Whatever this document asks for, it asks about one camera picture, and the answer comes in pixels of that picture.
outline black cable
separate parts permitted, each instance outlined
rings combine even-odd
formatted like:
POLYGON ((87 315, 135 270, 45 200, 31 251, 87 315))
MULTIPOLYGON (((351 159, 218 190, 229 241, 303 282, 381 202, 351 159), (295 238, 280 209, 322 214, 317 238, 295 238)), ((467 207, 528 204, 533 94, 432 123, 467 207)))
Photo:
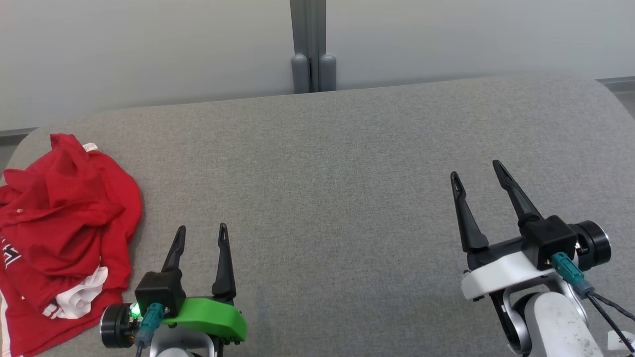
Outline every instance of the black cable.
POLYGON ((629 343, 629 340, 626 338, 626 336, 624 336, 624 334, 622 333, 620 328, 617 326, 615 321, 613 321, 613 319, 611 319, 611 317, 602 308, 602 305, 600 305, 599 302, 596 300, 596 298, 594 297, 594 294, 588 293, 587 296, 589 298, 589 301, 591 301, 591 304, 593 304, 593 306, 595 306, 595 308, 598 310, 599 314, 602 315, 604 320, 606 320, 606 322, 608 322, 609 325, 611 325, 611 328, 613 329, 613 331, 615 331, 615 333, 617 333, 617 335, 620 337, 622 342, 626 345, 626 348, 628 348, 631 353, 635 353, 635 348, 631 346, 631 344, 629 343))
POLYGON ((592 295, 597 298, 598 300, 600 300, 601 302, 603 302, 606 305, 609 305, 610 307, 616 309, 620 314, 623 314, 624 316, 628 317, 629 319, 635 321, 635 315, 631 314, 630 312, 626 311, 626 309, 624 309, 622 306, 619 306, 618 304, 612 302, 611 300, 607 299, 606 297, 603 297, 602 295, 596 293, 596 292, 592 292, 592 295))
POLYGON ((137 347, 137 354, 135 355, 135 357, 141 357, 141 352, 144 350, 144 344, 140 343, 139 346, 137 347))

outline teal cable connector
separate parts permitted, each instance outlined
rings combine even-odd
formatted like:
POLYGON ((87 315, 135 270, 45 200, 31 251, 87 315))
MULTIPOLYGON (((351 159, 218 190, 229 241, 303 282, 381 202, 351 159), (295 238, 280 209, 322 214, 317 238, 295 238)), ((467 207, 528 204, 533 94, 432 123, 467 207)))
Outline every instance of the teal cable connector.
POLYGON ((137 345, 137 353, 140 354, 141 350, 152 344, 152 337, 154 331, 159 328, 165 312, 163 305, 155 302, 148 307, 148 310, 144 314, 144 318, 141 320, 139 331, 135 334, 135 345, 137 345))
POLYGON ((569 259, 563 252, 554 254, 551 257, 551 266, 562 278, 571 286, 576 294, 582 299, 586 299, 595 288, 584 279, 584 273, 569 259))

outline crumpled red cloth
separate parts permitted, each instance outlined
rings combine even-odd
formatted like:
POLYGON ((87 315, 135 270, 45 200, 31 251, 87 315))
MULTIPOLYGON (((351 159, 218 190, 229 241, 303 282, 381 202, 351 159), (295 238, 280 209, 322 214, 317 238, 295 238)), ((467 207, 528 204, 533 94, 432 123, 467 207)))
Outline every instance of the crumpled red cloth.
POLYGON ((50 152, 26 170, 5 170, 4 178, 2 356, 29 357, 79 335, 99 322, 106 306, 121 303, 141 197, 110 156, 87 152, 74 135, 51 134, 50 152), (86 316, 67 320, 44 311, 99 266, 108 277, 86 316))

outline white wall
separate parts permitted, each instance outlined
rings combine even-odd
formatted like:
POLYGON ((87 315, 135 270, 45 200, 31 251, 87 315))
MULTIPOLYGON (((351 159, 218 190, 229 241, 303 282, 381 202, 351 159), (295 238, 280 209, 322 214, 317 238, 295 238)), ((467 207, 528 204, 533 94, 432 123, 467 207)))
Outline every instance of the white wall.
POLYGON ((337 88, 487 74, 635 76, 633 0, 332 0, 337 88))
POLYGON ((2 0, 0 131, 293 93, 288 0, 2 0))

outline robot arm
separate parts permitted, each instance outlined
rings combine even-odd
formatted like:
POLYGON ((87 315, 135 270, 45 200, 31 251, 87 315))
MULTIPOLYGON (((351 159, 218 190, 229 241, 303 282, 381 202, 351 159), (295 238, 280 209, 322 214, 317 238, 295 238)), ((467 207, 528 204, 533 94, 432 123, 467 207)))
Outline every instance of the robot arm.
POLYGON ((146 273, 135 289, 137 302, 104 311, 100 325, 104 345, 128 348, 136 344, 141 347, 137 354, 150 347, 150 357, 192 357, 188 350, 197 348, 205 348, 208 357, 222 357, 225 345, 245 341, 247 322, 234 307, 236 283, 225 224, 220 224, 218 247, 212 296, 186 297, 178 267, 185 250, 185 226, 179 227, 161 272, 146 273), (163 308, 157 320, 160 325, 146 331, 144 323, 154 316, 156 306, 163 308))
POLYGON ((589 270, 610 260, 608 236, 589 220, 565 224, 558 216, 543 218, 503 164, 495 160, 493 165, 518 216, 521 236, 489 245, 467 205, 458 174, 452 173, 461 243, 469 268, 461 282, 465 298, 478 301, 490 296, 509 347, 516 354, 601 356, 578 295, 553 269, 550 259, 563 252, 581 270, 589 270), (512 305, 511 293, 539 285, 550 292, 525 295, 512 305))

